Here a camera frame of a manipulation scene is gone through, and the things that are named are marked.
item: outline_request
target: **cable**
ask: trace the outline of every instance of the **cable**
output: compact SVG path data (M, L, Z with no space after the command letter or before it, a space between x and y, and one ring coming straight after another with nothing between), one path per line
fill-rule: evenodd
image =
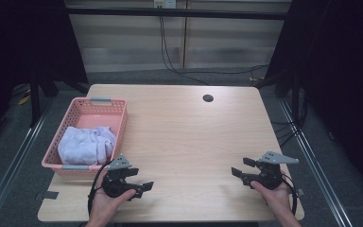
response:
M289 131L288 133L286 133L286 134L284 134L284 135L278 136L276 139L280 140L280 139L282 139L282 138L287 137L288 135L291 137L292 135L294 135L294 132L293 132L293 133L291 133L291 131Z
M277 121L270 121L270 123L275 124L275 125L289 125L289 124L293 124L293 122L277 122Z
M257 88L258 90L260 90L263 87L275 84L277 82L278 79L283 79L285 74L287 73L287 70L282 70L281 72L276 73L275 75L273 75L272 77L266 77L266 79L262 80L261 82L255 84L255 88Z
M279 132L279 131L284 130L284 129L285 129L285 128L287 128L287 127L288 127L288 125L285 125L285 126L281 127L279 130L275 131L275 134L276 134L277 132Z
M167 50L167 43L166 43L166 37L164 34L164 18L161 16L160 17L160 24L161 24L161 53L162 53L162 60L164 62L164 66L171 72L178 74L181 77L185 77L185 78L189 78L189 79L193 79L195 81L198 81L200 83L203 83L205 85L208 85L206 82L199 80L199 79L195 79L195 78L191 78L191 77L187 77L186 74L221 74L221 75L238 75L238 74L246 74L246 73L250 73L251 74L251 86L253 84L253 71L261 69L263 67L269 66L269 64L260 64L260 65L255 65L252 68L250 68L249 70L244 70L244 71L238 71L238 72L217 72L217 71L189 71L189 72L180 72L178 71L172 64L170 57L169 57L169 53ZM170 67L167 65L165 57L164 57L164 52L166 54L167 57L167 61L170 65Z
M300 130L301 129L298 129L298 130L296 130L296 131L294 131L287 139L285 139L285 141L279 146L280 148L282 148L285 144L287 144L287 142L291 139L291 138L293 138L293 136L295 136L295 135L297 135L299 132L300 132Z
M98 170L98 172L95 175L94 181L93 181L93 185L91 186L91 190L90 190L90 195L88 195L88 216L90 216L91 214L91 209L93 208L93 200L94 200L94 196L95 196L95 192L101 188L97 188L95 189L95 185L96 185L96 181L98 180L99 175L102 172L102 169L104 169L105 166L109 165L112 161L108 161L106 162L104 165L102 165L102 167Z
M170 60L170 57L169 57L169 53L167 52L167 44L166 44L166 38L165 38L165 35L164 35L164 18L161 16L159 18L160 20L160 23L161 23L161 53L162 53L162 60L164 61L164 66L166 66L166 68L175 73L175 74L178 74L179 76L181 77L184 77L184 78L189 78L189 79L192 79L192 80L195 80L197 82L200 82L202 84L205 84L205 85L209 85L208 83L202 81L202 80L199 80L199 79L195 79L195 78L191 78L191 77L187 77L185 75L182 75L181 73L179 73L175 67L173 67L173 64L172 64L172 61ZM169 64L170 64L170 67L171 69L169 68L169 66L167 66L166 64L166 61L164 60L164 49L165 49L165 52L166 52L166 56L167 56L167 59L169 61Z
M291 178L289 178L285 174L283 174L283 176L287 177L291 181L291 183L293 184L293 185L291 185L285 179L282 178L282 181L288 186L288 188L291 191L291 195L293 197L293 204L291 206L291 212L293 213L293 215L296 215L296 211L297 211L297 198L299 197L297 195L297 192L296 192L296 186L294 185L294 182L293 182L293 180L291 180Z

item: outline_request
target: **wall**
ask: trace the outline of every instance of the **wall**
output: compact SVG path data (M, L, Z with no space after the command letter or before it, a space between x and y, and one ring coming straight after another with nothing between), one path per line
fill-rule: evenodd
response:
M66 4L153 8L152 0L66 0ZM178 9L286 12L289 5L289 0L177 1ZM71 21L88 73L165 68L159 17L71 15ZM282 26L282 21L164 18L168 55L175 68L268 63Z

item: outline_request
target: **human hand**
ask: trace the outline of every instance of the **human hand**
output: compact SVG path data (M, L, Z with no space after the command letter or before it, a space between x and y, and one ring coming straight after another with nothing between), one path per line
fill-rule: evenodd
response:
M95 192L94 200L93 200L93 208L91 209L90 220L88 221L86 226L106 226L108 224L114 214L116 213L119 206L130 199L136 191L134 189L130 189L123 193L121 196L117 198L109 197L101 187L102 181L105 174L101 173L99 175L98 180L96 181L96 188L99 188Z
M277 188L269 190L263 187L260 183L253 181L251 186L257 190L264 200L267 202L273 216L283 226L301 226L296 220L290 208L290 200L288 198L288 186L281 183Z

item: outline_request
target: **cloth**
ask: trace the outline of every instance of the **cloth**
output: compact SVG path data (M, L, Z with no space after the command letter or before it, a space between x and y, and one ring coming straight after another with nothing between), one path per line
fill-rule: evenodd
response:
M102 165L112 155L115 140L110 127L68 127L59 142L58 153L64 164Z

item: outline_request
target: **round hole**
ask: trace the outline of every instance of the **round hole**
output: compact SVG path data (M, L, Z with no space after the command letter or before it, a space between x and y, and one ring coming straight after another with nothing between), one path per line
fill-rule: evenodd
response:
M211 96L211 95L205 95L205 96L202 97L202 99L204 99L204 101L206 101L206 102L214 101L214 97Z

